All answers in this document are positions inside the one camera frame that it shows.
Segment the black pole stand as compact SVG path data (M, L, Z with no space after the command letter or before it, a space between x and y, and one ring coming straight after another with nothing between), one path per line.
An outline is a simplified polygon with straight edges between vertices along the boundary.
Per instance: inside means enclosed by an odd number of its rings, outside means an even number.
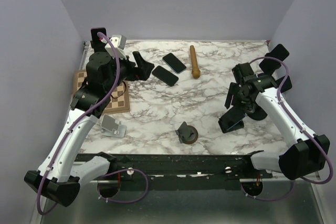
M247 113L247 115L255 121L264 120L268 116L268 114L261 107L257 107L253 113Z

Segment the blue phone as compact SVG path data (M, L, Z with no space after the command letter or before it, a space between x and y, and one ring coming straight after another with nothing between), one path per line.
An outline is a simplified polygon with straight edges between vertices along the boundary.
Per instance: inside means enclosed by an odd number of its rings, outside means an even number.
M244 117L245 117L244 111L242 111L239 108L232 107L224 115L222 115L220 119L226 119L226 120L233 121L233 122L239 122L243 120Z

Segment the black phone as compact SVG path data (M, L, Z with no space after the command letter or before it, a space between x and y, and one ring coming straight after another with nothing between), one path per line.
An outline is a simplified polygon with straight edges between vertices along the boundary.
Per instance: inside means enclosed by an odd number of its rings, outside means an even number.
M172 74L162 66L157 66L152 71L152 74L170 87L174 86L179 80L176 75Z

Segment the teal phone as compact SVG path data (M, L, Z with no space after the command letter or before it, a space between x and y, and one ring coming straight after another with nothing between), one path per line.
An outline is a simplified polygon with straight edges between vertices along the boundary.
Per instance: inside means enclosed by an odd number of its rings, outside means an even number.
M165 55L162 60L177 74L186 69L186 65L182 63L173 53Z

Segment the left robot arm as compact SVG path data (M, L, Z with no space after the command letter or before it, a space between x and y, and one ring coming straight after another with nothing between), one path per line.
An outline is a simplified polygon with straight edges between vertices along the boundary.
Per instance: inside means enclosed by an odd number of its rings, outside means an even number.
M75 92L65 126L51 152L36 169L29 170L24 181L38 194L68 207L86 183L102 176L112 179L117 171L116 157L98 153L77 169L73 163L86 136L111 101L111 93L122 81L145 81L154 64L137 51L135 62L113 58L107 52L95 52L86 65L86 78Z

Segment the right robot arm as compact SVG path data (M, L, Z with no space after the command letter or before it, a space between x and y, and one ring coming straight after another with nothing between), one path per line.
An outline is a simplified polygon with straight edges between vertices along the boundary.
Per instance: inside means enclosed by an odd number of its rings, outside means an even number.
M249 63L236 65L233 75L235 82L230 83L225 101L228 110L218 121L221 131L242 129L246 116L256 121L269 117L287 146L281 153L252 153L242 163L242 173L252 178L265 169L295 180L322 170L330 141L300 120L282 96L279 82L267 74L256 75Z

